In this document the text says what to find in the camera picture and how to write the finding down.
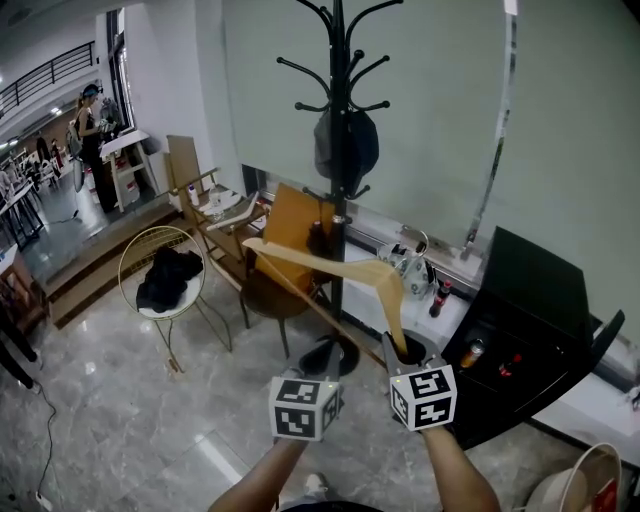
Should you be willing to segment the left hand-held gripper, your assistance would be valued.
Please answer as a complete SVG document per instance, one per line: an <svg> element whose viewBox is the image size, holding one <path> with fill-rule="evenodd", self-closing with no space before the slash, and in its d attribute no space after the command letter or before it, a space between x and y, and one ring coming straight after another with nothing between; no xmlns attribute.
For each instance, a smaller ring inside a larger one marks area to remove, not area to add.
<svg viewBox="0 0 640 512"><path fill-rule="evenodd" d="M333 357L333 370L329 370ZM339 381L345 352L340 342L319 349L322 374L306 376L286 368L271 380L269 420L274 438L322 441L344 407L344 387Z"/></svg>

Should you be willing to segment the orange drink can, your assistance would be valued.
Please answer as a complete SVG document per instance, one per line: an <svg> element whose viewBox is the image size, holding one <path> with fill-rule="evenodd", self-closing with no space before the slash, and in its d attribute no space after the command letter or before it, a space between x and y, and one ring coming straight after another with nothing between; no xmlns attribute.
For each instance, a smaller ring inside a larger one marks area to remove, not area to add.
<svg viewBox="0 0 640 512"><path fill-rule="evenodd" d="M485 349L485 344L481 339L476 338L471 341L465 354L460 360L460 367L463 369L471 368L484 354Z"/></svg>

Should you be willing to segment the floral fabric bag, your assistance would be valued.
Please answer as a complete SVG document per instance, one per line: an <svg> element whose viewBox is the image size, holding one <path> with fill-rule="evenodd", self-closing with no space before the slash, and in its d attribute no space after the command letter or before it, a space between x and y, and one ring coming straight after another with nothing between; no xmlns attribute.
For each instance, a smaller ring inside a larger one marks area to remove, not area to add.
<svg viewBox="0 0 640 512"><path fill-rule="evenodd" d="M378 259L395 269L405 292L415 300L423 300L435 286L435 270L426 259L428 248L429 244L422 241L416 249L395 243L383 245L377 251Z"/></svg>

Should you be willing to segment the small brown hanging bag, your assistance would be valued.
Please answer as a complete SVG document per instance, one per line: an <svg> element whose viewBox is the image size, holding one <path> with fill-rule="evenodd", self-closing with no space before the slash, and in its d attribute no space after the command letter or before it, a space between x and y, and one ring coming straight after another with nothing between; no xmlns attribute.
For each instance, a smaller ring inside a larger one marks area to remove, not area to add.
<svg viewBox="0 0 640 512"><path fill-rule="evenodd" d="M321 220L312 223L307 241L309 252L317 257L328 259L332 255L331 236L324 230Z"/></svg>

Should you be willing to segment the black open case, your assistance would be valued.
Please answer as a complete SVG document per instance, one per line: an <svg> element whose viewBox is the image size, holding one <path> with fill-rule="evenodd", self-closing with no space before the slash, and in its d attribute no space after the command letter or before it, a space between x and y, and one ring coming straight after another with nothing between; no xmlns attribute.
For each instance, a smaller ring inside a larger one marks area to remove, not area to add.
<svg viewBox="0 0 640 512"><path fill-rule="evenodd" d="M442 355L458 389L452 433L470 449L545 409L583 380L625 321L622 311L596 329L584 273L548 250L498 227L479 290ZM460 360L471 341L485 352L469 369ZM522 362L509 378L500 365Z"/></svg>

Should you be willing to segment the person's black patterned shirt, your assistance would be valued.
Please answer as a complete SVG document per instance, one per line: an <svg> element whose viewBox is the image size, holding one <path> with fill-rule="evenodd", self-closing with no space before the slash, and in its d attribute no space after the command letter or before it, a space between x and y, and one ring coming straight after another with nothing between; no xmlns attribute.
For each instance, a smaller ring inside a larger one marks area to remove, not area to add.
<svg viewBox="0 0 640 512"><path fill-rule="evenodd" d="M281 506L277 512L381 512L380 510L350 501L318 501L310 497L300 498Z"/></svg>

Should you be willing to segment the wooden side table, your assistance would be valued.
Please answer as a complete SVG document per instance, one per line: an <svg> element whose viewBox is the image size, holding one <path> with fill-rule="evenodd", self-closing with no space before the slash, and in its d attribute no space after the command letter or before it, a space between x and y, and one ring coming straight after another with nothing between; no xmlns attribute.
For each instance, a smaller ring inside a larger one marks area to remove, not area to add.
<svg viewBox="0 0 640 512"><path fill-rule="evenodd" d="M199 200L205 202L208 194L204 189L206 178L214 178L220 168L214 168L200 175ZM247 250L243 242L257 236L261 230L253 223L268 215L267 209L256 202L254 211L248 220L240 221L234 226L224 227L214 231L207 231L209 225L218 222L211 215L200 211L200 206L194 207L188 197L180 195L176 189L172 188L171 168L167 171L169 183L169 193L180 198L183 215L194 227L196 233L202 238L204 243L204 253L214 270L216 270L233 288L240 291L242 284L247 278ZM225 210L220 216L220 220L237 215L241 209L248 205L251 199L240 196L240 201L233 207Z"/></svg>

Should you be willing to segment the black garment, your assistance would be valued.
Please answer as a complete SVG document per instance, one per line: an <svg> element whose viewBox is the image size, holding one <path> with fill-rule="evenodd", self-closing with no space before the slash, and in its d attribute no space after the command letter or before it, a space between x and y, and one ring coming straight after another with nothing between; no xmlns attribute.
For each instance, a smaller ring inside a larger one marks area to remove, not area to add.
<svg viewBox="0 0 640 512"><path fill-rule="evenodd" d="M153 264L136 294L139 312L150 309L165 313L175 309L187 290L187 283L203 270L202 258L193 251L177 252L161 247L154 254Z"/></svg>

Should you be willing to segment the black coat rack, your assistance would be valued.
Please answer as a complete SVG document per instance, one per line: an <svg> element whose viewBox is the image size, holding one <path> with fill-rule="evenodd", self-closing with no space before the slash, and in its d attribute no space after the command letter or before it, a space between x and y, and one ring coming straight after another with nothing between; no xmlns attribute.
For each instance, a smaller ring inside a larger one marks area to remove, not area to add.
<svg viewBox="0 0 640 512"><path fill-rule="evenodd" d="M388 62L390 57L384 55L373 64L367 66L356 75L353 71L358 63L364 58L364 51L351 51L351 40L354 29L359 22L376 11L400 5L404 0L385 0L377 5L368 7L356 15L348 26L345 25L343 0L333 0L333 8L330 11L325 6L318 6L309 0L296 0L299 4L313 11L322 21L326 28L329 43L330 80L327 83L314 71L278 56L276 62L287 66L298 72L312 77L318 82L326 95L326 103L322 107L315 107L302 102L296 102L294 108L298 111L308 111L320 113L321 115L329 111L331 113L331 143L332 143L332 177L330 180L330 193L324 196L315 195L308 188L303 188L303 192L308 194L320 203L332 203L335 206L335 213L331 221L331 244L332 255L328 258L332 261L344 262L346 253L346 229L349 218L347 216L347 202L355 200L366 194L370 186L366 185L359 189L354 198L345 194L345 174L347 167L347 131L349 116L351 111L368 112L387 109L390 107L389 101L382 101L369 106L359 106L352 99L352 92L357 82L366 74L373 71L380 65ZM331 296L329 305L331 307L329 315L335 320L341 321L343 306L343 278L331 276ZM319 349L325 343L340 342L345 352L343 361L343 372L340 376L347 375L359 362L359 349L347 339L343 338L337 331L317 340L317 348L300 359L301 371L311 374L312 371L319 370Z"/></svg>

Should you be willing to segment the dark blue cap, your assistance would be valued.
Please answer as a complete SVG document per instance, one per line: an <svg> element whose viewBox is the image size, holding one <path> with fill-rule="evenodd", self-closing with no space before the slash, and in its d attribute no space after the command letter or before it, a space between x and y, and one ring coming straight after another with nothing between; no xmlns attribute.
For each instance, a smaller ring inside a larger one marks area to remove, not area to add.
<svg viewBox="0 0 640 512"><path fill-rule="evenodd" d="M364 111L351 111L347 131L347 167L345 194L354 198L360 183L379 159L379 138L376 125Z"/></svg>

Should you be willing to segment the white bucket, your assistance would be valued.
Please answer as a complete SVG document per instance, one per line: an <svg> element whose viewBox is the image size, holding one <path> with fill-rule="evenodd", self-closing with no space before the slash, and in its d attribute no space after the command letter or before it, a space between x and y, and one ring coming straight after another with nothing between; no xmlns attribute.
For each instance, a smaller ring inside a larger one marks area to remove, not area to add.
<svg viewBox="0 0 640 512"><path fill-rule="evenodd" d="M542 480L519 512L617 512L621 476L617 450L596 444L572 467Z"/></svg>

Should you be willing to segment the cardboard sheet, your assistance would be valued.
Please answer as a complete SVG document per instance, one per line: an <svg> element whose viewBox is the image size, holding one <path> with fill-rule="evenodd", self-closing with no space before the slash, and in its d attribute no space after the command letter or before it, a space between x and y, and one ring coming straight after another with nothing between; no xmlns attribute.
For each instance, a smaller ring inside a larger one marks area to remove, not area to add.
<svg viewBox="0 0 640 512"><path fill-rule="evenodd" d="M188 186L199 186L200 166L195 141L191 136L168 135L172 188L188 197Z"/></svg>

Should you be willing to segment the grey roller blind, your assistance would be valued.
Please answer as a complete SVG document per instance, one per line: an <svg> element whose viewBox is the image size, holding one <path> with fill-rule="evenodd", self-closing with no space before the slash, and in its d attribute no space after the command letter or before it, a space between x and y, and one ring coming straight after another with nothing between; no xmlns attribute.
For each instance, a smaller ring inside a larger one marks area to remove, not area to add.
<svg viewBox="0 0 640 512"><path fill-rule="evenodd" d="M622 0L518 0L517 67L482 228L573 263L640 342L640 22Z"/></svg>
<svg viewBox="0 0 640 512"><path fill-rule="evenodd" d="M344 0L362 50L353 101L380 157L360 204L452 245L469 230L494 149L504 73L503 0ZM314 166L330 77L324 24L296 0L223 0L241 163L324 191Z"/></svg>

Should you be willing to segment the white table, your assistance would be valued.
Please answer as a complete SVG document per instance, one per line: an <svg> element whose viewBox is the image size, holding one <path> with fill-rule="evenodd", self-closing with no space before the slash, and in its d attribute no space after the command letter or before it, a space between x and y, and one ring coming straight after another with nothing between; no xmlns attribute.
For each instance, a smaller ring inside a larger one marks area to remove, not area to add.
<svg viewBox="0 0 640 512"><path fill-rule="evenodd" d="M101 147L100 156L103 160L107 160L111 167L111 176L114 184L117 202L116 205L121 213L125 211L125 202L120 189L120 179L128 180L136 171L143 171L146 175L146 181L151 186L155 195L159 194L159 186L153 174L152 167L148 155L146 154L142 143L149 138L149 135L141 130L134 130L124 133L118 138L104 144ZM127 148L134 148L140 160L138 165L128 165L122 170L117 169L116 154L125 151Z"/></svg>

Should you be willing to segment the black railing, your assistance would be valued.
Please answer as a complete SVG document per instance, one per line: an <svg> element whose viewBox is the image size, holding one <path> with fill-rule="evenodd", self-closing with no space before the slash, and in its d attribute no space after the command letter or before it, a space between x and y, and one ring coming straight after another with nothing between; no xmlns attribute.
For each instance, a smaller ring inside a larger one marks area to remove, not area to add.
<svg viewBox="0 0 640 512"><path fill-rule="evenodd" d="M95 42L89 41L48 60L0 91L0 119L49 86L90 69Z"/></svg>

